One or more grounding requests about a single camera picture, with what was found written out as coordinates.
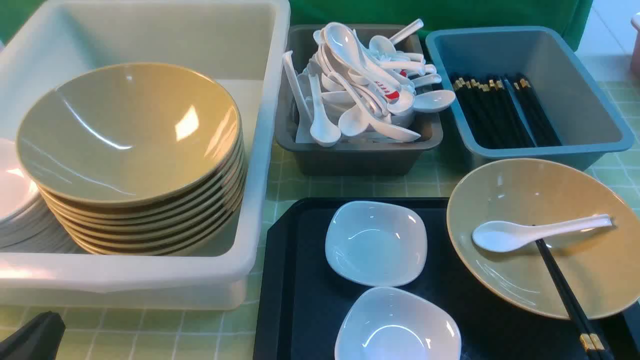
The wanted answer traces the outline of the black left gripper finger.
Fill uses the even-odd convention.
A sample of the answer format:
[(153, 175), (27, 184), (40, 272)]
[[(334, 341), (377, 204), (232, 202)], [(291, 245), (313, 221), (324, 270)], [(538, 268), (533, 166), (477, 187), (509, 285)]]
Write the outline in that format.
[(12, 333), (0, 344), (2, 360), (54, 360), (66, 324), (59, 312), (46, 311)]

